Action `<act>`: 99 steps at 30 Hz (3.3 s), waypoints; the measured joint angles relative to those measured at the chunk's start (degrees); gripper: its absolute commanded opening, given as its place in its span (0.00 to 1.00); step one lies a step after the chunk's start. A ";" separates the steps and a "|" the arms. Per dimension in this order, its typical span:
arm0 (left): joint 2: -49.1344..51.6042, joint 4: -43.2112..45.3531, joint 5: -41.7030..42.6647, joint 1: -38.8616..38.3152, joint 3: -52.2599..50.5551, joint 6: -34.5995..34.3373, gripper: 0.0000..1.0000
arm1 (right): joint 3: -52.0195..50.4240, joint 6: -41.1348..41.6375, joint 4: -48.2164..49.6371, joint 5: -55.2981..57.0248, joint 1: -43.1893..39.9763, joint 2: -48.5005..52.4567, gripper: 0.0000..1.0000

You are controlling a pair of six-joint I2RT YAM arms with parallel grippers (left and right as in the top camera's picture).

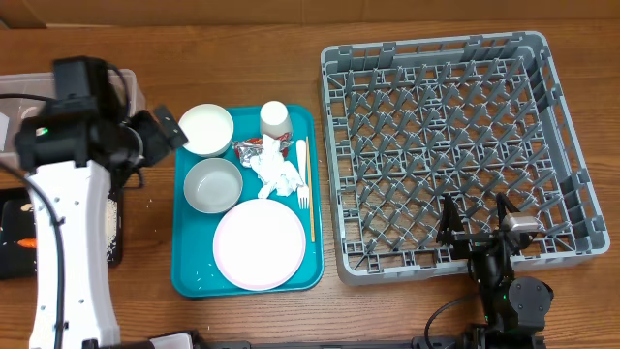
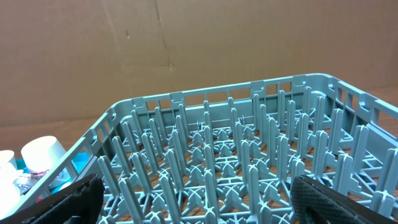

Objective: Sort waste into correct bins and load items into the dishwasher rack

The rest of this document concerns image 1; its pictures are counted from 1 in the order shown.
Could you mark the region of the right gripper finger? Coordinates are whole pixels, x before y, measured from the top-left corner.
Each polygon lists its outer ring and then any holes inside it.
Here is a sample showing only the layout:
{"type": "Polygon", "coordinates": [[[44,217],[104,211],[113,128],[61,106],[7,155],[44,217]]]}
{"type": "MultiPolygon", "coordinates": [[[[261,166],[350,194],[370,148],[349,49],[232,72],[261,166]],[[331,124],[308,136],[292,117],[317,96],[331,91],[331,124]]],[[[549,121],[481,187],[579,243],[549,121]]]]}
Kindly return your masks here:
{"type": "Polygon", "coordinates": [[[514,215],[520,210],[511,202],[504,193],[498,193],[495,197],[498,224],[500,228],[513,228],[515,226],[514,215]]]}
{"type": "Polygon", "coordinates": [[[463,245],[465,243],[465,229],[451,195],[443,195],[443,205],[436,241],[441,245],[463,245]]]}

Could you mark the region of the white bowl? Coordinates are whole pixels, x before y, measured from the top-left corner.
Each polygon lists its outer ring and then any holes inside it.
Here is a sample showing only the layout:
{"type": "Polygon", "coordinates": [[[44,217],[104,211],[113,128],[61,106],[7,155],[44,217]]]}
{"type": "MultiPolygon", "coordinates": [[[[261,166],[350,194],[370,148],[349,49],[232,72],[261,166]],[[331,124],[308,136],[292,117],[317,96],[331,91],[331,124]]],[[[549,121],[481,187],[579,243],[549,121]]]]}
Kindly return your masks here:
{"type": "Polygon", "coordinates": [[[188,139],[184,148],[201,157],[220,156],[232,143],[233,118],[220,106],[194,106],[182,115],[178,124],[188,139]]]}

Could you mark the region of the grey bowl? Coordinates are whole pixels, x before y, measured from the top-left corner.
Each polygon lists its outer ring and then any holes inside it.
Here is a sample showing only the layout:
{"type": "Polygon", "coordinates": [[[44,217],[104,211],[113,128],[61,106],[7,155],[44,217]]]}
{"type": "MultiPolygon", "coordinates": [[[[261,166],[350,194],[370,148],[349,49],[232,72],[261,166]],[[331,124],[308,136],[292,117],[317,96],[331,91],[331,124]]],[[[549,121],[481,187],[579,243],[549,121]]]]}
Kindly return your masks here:
{"type": "Polygon", "coordinates": [[[183,194],[188,204],[202,213],[229,210],[239,201],[243,179],[238,167],[229,160],[209,158],[194,165],[186,174],[183,194]]]}

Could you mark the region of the white rice pile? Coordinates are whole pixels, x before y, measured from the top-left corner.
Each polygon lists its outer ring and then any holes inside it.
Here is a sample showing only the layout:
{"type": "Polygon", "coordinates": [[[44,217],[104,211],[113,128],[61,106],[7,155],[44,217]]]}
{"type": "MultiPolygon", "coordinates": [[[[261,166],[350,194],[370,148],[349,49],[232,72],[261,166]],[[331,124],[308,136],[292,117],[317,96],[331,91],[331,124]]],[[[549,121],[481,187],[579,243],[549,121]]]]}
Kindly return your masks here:
{"type": "Polygon", "coordinates": [[[111,262],[113,259],[113,254],[116,248],[116,238],[117,238],[117,202],[108,199],[107,201],[107,227],[106,227],[106,235],[108,241],[107,247],[107,257],[108,261],[111,262]]]}

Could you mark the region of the white round plate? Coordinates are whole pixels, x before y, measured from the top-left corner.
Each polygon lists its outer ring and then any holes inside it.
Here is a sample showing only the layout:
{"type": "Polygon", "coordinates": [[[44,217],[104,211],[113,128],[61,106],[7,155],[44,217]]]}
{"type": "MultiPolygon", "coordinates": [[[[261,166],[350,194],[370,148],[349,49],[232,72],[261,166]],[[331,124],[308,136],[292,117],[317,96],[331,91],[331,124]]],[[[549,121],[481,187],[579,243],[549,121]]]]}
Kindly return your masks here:
{"type": "Polygon", "coordinates": [[[253,199],[228,211],[213,237],[218,270],[248,291],[274,289],[292,278],[305,256],[304,227],[289,207],[253,199]]]}

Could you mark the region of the orange carrot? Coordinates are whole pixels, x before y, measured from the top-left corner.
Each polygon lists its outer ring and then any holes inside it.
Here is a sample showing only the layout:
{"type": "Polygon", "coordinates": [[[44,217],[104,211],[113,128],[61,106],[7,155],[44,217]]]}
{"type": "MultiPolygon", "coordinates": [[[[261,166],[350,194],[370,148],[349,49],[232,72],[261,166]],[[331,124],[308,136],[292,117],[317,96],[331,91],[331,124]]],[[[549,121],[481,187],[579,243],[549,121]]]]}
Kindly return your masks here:
{"type": "Polygon", "coordinates": [[[35,238],[24,238],[17,242],[17,244],[23,248],[36,249],[37,240],[35,238]]]}

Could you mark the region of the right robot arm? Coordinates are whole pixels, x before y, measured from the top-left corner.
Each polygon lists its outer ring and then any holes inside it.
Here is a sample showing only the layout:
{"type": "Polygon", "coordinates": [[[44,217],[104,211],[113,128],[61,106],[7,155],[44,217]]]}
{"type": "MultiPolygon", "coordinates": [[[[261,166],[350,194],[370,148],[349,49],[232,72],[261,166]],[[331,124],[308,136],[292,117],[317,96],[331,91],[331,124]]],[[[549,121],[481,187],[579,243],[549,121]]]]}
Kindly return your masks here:
{"type": "Polygon", "coordinates": [[[490,233],[464,230],[456,203],[444,196],[436,241],[447,245],[457,260],[466,261],[476,281],[484,313],[483,324],[472,324],[457,337],[454,348],[544,348],[538,335],[554,298],[537,278],[514,275],[511,256],[527,247],[541,231],[540,222],[520,211],[508,196],[496,196],[499,226],[490,233]]]}

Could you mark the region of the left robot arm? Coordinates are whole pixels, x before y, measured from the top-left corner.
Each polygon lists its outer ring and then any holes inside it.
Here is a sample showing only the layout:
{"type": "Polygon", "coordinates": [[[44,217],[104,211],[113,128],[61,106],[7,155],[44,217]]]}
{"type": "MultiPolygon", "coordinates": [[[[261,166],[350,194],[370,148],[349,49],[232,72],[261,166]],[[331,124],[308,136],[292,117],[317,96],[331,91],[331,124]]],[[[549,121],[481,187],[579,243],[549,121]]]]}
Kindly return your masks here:
{"type": "Polygon", "coordinates": [[[109,290],[109,191],[186,142],[164,106],[127,116],[91,98],[57,100],[21,122],[15,147],[37,239],[30,347],[120,344],[109,290]]]}

